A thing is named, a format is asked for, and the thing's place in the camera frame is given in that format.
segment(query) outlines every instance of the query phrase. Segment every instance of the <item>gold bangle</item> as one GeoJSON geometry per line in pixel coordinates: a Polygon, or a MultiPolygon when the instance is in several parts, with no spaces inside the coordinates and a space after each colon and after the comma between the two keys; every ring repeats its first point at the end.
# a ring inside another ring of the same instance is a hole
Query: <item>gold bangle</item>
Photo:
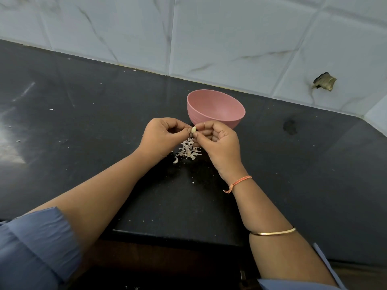
{"type": "Polygon", "coordinates": [[[269,232],[269,233],[254,233],[254,232],[250,232],[251,234],[254,234],[254,235],[258,235],[258,236],[273,236],[273,235],[283,235],[283,234],[288,234],[288,233],[292,233],[296,231],[296,227],[293,227],[292,229],[290,230],[286,230],[286,231],[279,231],[279,232],[269,232]]]}

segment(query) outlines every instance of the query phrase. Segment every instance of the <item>pink bowl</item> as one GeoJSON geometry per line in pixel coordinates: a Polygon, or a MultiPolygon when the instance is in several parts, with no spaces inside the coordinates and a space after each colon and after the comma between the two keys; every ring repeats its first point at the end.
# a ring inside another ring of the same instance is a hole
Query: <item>pink bowl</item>
{"type": "Polygon", "coordinates": [[[193,124],[218,120],[231,129],[234,129],[246,114],[238,100],[216,90],[191,92],[187,97],[187,110],[193,124]]]}

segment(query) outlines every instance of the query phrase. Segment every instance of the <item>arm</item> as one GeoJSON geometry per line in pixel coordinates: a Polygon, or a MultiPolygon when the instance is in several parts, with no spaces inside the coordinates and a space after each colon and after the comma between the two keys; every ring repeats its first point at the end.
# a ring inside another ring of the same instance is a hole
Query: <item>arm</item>
{"type": "MultiPolygon", "coordinates": [[[[247,176],[235,131],[217,121],[196,125],[197,146],[202,146],[228,185],[247,176]]],[[[250,232],[278,232],[292,225],[252,179],[233,189],[245,227],[250,232]]],[[[250,234],[250,247],[261,277],[316,282],[336,286],[325,264],[298,233],[279,236],[250,234]]]]}
{"type": "Polygon", "coordinates": [[[137,181],[190,132],[189,125],[173,118],[151,120],[140,146],[130,156],[31,212],[58,207],[85,251],[104,231],[137,181]]]}

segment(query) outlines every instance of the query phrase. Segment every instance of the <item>black countertop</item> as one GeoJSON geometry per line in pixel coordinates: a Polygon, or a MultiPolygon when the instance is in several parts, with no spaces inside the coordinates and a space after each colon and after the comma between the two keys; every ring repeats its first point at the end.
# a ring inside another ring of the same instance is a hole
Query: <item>black countertop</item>
{"type": "MultiPolygon", "coordinates": [[[[235,131],[246,169],[308,241],[330,259],[387,265],[387,138],[361,119],[5,41],[0,219],[133,152],[150,119],[190,123],[186,96],[203,88],[245,106],[235,131]]],[[[106,236],[245,245],[235,200],[208,156],[172,161],[140,180],[106,236]]]]}

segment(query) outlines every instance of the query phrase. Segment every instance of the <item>blue sleeve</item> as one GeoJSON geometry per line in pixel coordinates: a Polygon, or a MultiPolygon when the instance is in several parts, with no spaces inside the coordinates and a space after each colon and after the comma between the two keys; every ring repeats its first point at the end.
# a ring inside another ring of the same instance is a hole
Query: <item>blue sleeve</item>
{"type": "Polygon", "coordinates": [[[57,289],[80,261],[80,247],[58,208],[0,223],[0,289],[57,289]]]}
{"type": "MultiPolygon", "coordinates": [[[[346,290],[344,284],[341,282],[339,276],[332,269],[324,253],[315,243],[313,248],[316,253],[320,256],[322,261],[325,263],[328,270],[331,272],[332,277],[335,279],[340,289],[346,290]]],[[[265,290],[337,290],[337,287],[324,285],[319,283],[301,282],[301,281],[287,281],[287,280],[270,280],[270,279],[258,279],[262,288],[265,290]]]]}

